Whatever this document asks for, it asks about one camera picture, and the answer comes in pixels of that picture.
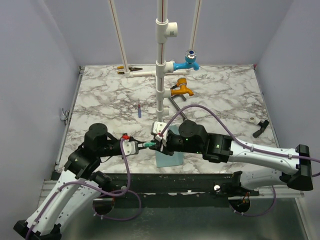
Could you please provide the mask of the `green white glue stick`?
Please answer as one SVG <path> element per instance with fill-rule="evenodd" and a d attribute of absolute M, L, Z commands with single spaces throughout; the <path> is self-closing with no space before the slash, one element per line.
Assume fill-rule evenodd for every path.
<path fill-rule="evenodd" d="M 156 145 L 155 142 L 144 142 L 144 143 L 142 144 L 142 146 L 143 146 L 144 148 L 151 148 L 151 147 L 154 147 L 155 145 Z"/>

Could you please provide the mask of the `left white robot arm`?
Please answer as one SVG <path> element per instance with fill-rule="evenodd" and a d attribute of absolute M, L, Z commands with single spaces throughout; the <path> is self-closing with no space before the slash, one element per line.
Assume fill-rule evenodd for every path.
<path fill-rule="evenodd" d="M 25 240 L 59 240 L 62 228 L 81 207 L 96 197 L 121 197 L 130 191 L 131 174 L 127 157 L 138 154 L 140 141 L 127 134 L 115 138 L 106 125 L 94 123 L 84 141 L 69 155 L 60 177 L 43 203 L 13 230 Z M 121 156 L 126 168 L 124 186 L 112 186 L 111 178 L 97 168 L 104 157 Z"/>

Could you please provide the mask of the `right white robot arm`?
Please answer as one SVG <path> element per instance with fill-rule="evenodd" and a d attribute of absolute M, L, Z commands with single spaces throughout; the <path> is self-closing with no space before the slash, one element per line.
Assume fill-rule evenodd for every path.
<path fill-rule="evenodd" d="M 286 185 L 298 191 L 313 190 L 309 148 L 277 148 L 253 144 L 229 135 L 208 133 L 203 125 L 186 120 L 175 134 L 166 123 L 155 121 L 151 127 L 153 150 L 172 156 L 176 152 L 200 154 L 211 163 L 246 163 L 260 170 L 238 172 L 230 191 L 241 196 L 247 190 L 265 186 Z"/>

